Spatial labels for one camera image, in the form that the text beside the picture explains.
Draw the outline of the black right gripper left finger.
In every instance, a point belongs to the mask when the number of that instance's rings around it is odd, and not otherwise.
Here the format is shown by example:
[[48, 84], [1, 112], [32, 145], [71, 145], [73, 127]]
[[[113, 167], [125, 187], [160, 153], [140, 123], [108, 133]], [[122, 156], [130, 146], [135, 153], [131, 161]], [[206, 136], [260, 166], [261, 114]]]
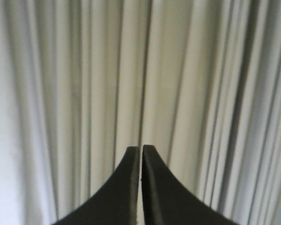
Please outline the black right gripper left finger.
[[130, 146], [111, 177], [82, 206], [57, 225], [135, 225], [140, 148]]

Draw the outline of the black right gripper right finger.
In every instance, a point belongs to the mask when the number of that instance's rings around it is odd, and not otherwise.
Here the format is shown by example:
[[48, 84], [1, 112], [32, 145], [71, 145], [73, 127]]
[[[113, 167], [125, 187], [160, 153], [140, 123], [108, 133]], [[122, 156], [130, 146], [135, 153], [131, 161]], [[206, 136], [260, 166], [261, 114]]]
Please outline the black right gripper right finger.
[[155, 146], [144, 145], [141, 189], [147, 225], [233, 225], [189, 192], [161, 159]]

